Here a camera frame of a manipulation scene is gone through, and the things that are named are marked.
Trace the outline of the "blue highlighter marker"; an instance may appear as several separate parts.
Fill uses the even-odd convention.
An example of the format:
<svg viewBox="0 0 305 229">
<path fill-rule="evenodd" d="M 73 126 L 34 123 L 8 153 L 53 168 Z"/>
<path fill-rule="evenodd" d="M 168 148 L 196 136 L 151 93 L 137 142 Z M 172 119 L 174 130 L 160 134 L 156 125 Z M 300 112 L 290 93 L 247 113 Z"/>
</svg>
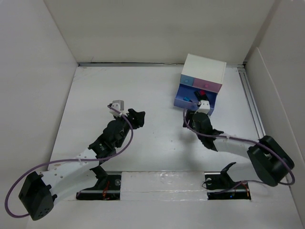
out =
<svg viewBox="0 0 305 229">
<path fill-rule="evenodd" d="M 193 103 L 193 100 L 191 100 L 191 99 L 188 98 L 188 97 L 184 97 L 183 100 L 184 100 L 184 101 L 187 101 L 187 102 L 190 102 L 190 103 Z"/>
</svg>

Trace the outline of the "light blue drawer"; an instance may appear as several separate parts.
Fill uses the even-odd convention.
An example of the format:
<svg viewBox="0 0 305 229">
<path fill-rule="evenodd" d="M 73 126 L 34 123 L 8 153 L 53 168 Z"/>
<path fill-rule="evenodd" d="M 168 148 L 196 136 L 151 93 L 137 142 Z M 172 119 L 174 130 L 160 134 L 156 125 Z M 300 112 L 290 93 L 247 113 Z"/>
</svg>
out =
<svg viewBox="0 0 305 229">
<path fill-rule="evenodd" d="M 184 85 L 188 85 L 188 86 L 193 86 L 193 83 L 194 83 L 194 77 L 181 74 L 181 76 L 180 76 L 180 84 L 184 84 Z"/>
</svg>

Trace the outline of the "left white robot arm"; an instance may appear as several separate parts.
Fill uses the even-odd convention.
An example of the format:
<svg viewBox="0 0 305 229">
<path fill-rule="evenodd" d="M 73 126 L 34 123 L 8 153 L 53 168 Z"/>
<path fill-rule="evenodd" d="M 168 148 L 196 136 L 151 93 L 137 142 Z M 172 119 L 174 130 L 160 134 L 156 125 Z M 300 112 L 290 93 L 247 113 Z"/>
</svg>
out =
<svg viewBox="0 0 305 229">
<path fill-rule="evenodd" d="M 61 161 L 59 166 L 38 174 L 32 169 L 26 176 L 19 199 L 32 220 L 47 214 L 62 199 L 88 187 L 101 189 L 106 185 L 107 173 L 101 164 L 118 155 L 127 135 L 144 125 L 145 112 L 128 109 L 127 114 L 114 112 L 114 120 L 103 133 L 72 160 Z"/>
</svg>

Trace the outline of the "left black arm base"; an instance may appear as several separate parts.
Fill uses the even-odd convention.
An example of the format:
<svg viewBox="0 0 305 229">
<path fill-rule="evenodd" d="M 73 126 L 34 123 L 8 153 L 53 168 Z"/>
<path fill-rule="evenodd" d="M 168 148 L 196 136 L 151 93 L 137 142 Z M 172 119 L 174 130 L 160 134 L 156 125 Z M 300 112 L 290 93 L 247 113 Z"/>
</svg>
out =
<svg viewBox="0 0 305 229">
<path fill-rule="evenodd" d="M 77 200 L 120 200 L 122 173 L 107 173 L 101 166 L 90 169 L 95 174 L 95 184 L 76 194 Z"/>
</svg>

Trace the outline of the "purple blue drawer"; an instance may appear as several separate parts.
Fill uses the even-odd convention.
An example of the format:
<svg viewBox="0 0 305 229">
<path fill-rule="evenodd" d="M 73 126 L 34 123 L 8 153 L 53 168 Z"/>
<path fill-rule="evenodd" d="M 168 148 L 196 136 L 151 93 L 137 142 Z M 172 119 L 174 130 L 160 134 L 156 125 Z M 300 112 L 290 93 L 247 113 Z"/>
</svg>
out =
<svg viewBox="0 0 305 229">
<path fill-rule="evenodd" d="M 192 86 L 188 86 L 188 85 L 184 85 L 184 84 L 180 84 L 178 87 L 178 91 L 176 94 L 176 97 L 174 99 L 174 106 L 179 107 L 179 108 L 186 108 L 186 109 L 190 109 L 195 111 L 198 107 L 195 105 L 195 103 L 198 103 L 199 101 L 197 100 L 197 98 L 194 95 L 195 91 L 198 90 L 202 90 L 199 88 L 195 88 Z M 206 95 L 208 96 L 209 99 L 209 103 L 210 103 L 210 112 L 209 112 L 209 116 L 212 115 L 213 111 L 214 111 L 214 107 L 215 107 L 215 103 L 216 103 L 216 98 L 217 98 L 217 93 L 214 92 L 210 92 L 210 91 L 205 91 Z M 184 97 L 188 97 L 191 100 L 193 100 L 193 103 L 184 101 L 183 98 Z"/>
</svg>

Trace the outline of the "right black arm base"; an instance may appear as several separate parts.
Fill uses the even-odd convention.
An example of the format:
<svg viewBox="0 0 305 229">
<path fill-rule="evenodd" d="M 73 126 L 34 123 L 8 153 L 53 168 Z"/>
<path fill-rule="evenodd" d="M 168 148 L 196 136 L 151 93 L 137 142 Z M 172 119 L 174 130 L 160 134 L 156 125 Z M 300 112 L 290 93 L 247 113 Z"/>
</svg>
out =
<svg viewBox="0 0 305 229">
<path fill-rule="evenodd" d="M 228 174 L 234 164 L 231 162 L 218 172 L 204 172 L 202 187 L 207 190 L 208 200 L 251 200 L 248 184 L 233 181 Z"/>
</svg>

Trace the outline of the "white drawer cabinet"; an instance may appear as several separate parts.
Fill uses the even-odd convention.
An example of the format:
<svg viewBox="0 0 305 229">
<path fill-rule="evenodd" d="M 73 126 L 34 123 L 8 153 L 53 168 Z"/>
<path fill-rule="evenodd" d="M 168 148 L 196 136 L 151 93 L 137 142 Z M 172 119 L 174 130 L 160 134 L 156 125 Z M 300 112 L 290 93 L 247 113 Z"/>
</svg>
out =
<svg viewBox="0 0 305 229">
<path fill-rule="evenodd" d="M 226 62 L 188 54 L 182 75 L 222 84 Z"/>
</svg>

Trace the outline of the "pink highlighter marker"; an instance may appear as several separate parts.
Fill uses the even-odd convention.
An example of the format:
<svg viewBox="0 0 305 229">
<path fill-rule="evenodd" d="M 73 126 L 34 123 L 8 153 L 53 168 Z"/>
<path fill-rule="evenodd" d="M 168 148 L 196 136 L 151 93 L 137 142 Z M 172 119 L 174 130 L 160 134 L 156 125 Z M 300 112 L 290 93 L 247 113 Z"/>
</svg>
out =
<svg viewBox="0 0 305 229">
<path fill-rule="evenodd" d="M 206 95 L 205 91 L 203 90 L 198 90 L 194 92 L 195 97 L 197 98 L 198 101 L 208 101 L 208 96 Z"/>
</svg>

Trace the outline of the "pink drawer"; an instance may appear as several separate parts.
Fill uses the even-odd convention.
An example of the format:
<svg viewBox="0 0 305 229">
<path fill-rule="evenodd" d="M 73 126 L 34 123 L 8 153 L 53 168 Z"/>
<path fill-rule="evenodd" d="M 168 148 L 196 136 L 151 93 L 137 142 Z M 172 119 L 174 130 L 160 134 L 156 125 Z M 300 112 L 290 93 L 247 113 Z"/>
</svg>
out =
<svg viewBox="0 0 305 229">
<path fill-rule="evenodd" d="M 193 87 L 203 89 L 206 91 L 210 91 L 210 92 L 214 92 L 214 93 L 219 93 L 219 91 L 222 87 L 222 84 L 195 78 L 193 81 Z"/>
</svg>

